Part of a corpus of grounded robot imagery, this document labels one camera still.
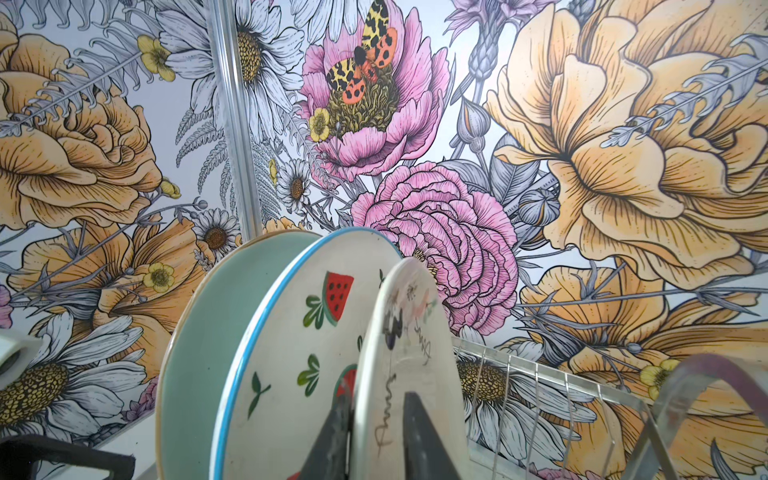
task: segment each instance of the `purple flower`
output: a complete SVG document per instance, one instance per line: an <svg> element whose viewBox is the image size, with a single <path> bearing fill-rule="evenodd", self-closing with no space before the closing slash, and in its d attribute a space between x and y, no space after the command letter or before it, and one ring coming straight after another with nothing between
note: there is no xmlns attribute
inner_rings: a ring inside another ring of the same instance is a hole
<svg viewBox="0 0 768 480"><path fill-rule="evenodd" d="M504 324L517 300L517 239L493 197L470 194L456 172L427 162L397 167L375 196L358 197L352 217L426 265L453 333L469 325L488 335Z"/></svg>
<svg viewBox="0 0 768 480"><path fill-rule="evenodd" d="M390 0L389 27L397 31L391 65L379 69L356 104L344 104L341 91L331 91L326 74L339 61L353 56L362 44L363 22L356 33L342 29L339 40L326 36L323 45L306 52L299 115L310 121L310 136L334 177L353 181L358 175L378 175L401 160L421 157L432 146L445 108L450 80L447 49L434 55L429 37L414 8L403 22Z"/></svg>
<svg viewBox="0 0 768 480"><path fill-rule="evenodd" d="M135 422L149 415L154 410L155 400L157 400L157 377L150 380L138 402L131 400L131 407L123 412L123 419L126 422Z"/></svg>
<svg viewBox="0 0 768 480"><path fill-rule="evenodd" d="M547 4L557 0L453 0L453 11L445 20L450 22L446 31L453 30L451 41L475 22L481 25L515 23L518 27L528 22Z"/></svg>
<svg viewBox="0 0 768 480"><path fill-rule="evenodd" d="M13 325L11 320L13 307L9 305L10 302L11 292L5 285L0 285L0 329L9 329Z"/></svg>

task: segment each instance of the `plate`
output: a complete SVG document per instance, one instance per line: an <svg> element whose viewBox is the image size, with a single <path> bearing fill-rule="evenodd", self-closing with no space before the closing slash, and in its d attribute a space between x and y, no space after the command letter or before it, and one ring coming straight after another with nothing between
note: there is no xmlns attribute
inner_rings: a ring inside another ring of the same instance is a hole
<svg viewBox="0 0 768 480"><path fill-rule="evenodd" d="M204 480L216 410L240 339L261 299L319 235L268 233L224 257L179 320L158 383L155 445L163 480Z"/></svg>
<svg viewBox="0 0 768 480"><path fill-rule="evenodd" d="M337 230L304 250L259 305L219 406L211 480L286 480L302 467L359 349L399 251L379 232Z"/></svg>
<svg viewBox="0 0 768 480"><path fill-rule="evenodd" d="M386 277L362 343L354 399L352 480L406 477L403 400L416 392L457 472L467 474L462 386L432 274L413 257Z"/></svg>

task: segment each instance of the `mint green plate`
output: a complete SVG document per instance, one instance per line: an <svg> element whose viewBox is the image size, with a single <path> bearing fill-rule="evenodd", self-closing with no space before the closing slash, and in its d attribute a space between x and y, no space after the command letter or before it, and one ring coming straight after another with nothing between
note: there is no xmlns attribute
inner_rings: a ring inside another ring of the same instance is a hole
<svg viewBox="0 0 768 480"><path fill-rule="evenodd" d="M205 480L219 401L237 346L262 298L316 233L281 230L244 244L205 277L179 320L160 372L157 472Z"/></svg>

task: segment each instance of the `white plate with doodles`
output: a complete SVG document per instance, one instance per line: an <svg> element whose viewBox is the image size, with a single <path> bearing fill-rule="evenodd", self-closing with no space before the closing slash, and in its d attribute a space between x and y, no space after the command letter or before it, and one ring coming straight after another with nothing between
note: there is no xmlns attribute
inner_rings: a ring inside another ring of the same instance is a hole
<svg viewBox="0 0 768 480"><path fill-rule="evenodd" d="M451 336L434 277L417 259L402 260L384 280L362 343L351 480L406 477L402 447L406 392L419 394L456 471L469 478L462 388Z"/></svg>

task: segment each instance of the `butterfly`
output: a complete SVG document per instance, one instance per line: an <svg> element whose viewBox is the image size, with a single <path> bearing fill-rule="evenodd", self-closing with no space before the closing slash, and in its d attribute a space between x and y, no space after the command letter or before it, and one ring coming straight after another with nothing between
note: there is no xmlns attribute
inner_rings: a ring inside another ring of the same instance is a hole
<svg viewBox="0 0 768 480"><path fill-rule="evenodd" d="M389 328L389 321L392 320L392 328ZM388 310L384 318L384 327L382 333L384 334L384 341L388 349L395 348L395 341L402 336L402 308L400 309L399 316L395 316L394 312Z"/></svg>
<svg viewBox="0 0 768 480"><path fill-rule="evenodd" d="M389 10L384 0L374 0L362 30L362 44L354 56L332 66L326 74L331 89L342 92L345 104L356 104L369 84L379 81L379 70L392 63L397 47L397 31L389 27Z"/></svg>

